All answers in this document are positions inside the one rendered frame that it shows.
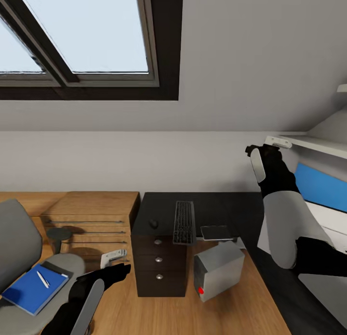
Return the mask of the folder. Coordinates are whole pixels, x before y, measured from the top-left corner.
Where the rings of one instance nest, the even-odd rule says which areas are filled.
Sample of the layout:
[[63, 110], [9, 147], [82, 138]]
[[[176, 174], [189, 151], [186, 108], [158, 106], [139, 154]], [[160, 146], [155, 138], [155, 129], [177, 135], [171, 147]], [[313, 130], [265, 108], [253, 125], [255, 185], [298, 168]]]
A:
[[[48, 283], [48, 288], [41, 281], [38, 271]], [[36, 316], [68, 280], [67, 275], [38, 263], [10, 285], [0, 297]]]

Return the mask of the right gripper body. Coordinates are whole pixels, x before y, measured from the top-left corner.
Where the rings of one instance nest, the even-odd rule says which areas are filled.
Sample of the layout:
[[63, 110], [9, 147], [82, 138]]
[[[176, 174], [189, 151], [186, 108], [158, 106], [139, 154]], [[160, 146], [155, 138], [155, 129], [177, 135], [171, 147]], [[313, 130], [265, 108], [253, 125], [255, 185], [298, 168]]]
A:
[[252, 153], [252, 150], [254, 150], [254, 148], [256, 148], [256, 147], [258, 147], [259, 148], [259, 146], [255, 146], [255, 145], [251, 145], [250, 146], [250, 149], [249, 149], [249, 151], [248, 151], [248, 153], [247, 153], [247, 155], [250, 157], [250, 155], [251, 155], [251, 153]]

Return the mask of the monitor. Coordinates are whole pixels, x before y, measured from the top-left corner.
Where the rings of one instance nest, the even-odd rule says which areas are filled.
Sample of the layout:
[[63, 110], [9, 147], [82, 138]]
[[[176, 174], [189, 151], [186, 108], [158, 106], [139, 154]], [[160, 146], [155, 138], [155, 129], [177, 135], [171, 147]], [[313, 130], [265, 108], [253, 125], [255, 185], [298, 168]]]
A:
[[[331, 238], [336, 250], [347, 254], [347, 212], [308, 200], [305, 200], [305, 202], [316, 221]], [[264, 218], [263, 221], [258, 247], [270, 254], [266, 218]], [[320, 307], [323, 308], [333, 319], [338, 321], [297, 276], [296, 278], [314, 301], [318, 303]]]

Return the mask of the mouse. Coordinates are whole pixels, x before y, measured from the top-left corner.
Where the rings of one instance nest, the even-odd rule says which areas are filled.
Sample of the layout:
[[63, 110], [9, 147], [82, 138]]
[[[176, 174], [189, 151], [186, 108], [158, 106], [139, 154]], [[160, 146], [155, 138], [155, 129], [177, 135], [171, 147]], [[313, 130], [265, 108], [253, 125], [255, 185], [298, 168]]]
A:
[[151, 224], [152, 227], [156, 227], [158, 225], [158, 222], [156, 220], [154, 220], [154, 219], [151, 219], [149, 221], [149, 223]]

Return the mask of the pen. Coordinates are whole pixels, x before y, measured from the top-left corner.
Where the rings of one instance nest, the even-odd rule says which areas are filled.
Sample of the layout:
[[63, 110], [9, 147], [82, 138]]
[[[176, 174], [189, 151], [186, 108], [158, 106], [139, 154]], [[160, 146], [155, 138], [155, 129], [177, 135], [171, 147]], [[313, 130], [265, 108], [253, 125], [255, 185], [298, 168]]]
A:
[[44, 278], [42, 277], [39, 271], [38, 271], [38, 275], [40, 276], [40, 279], [43, 282], [43, 284], [48, 288], [49, 287], [48, 283], [44, 280]]

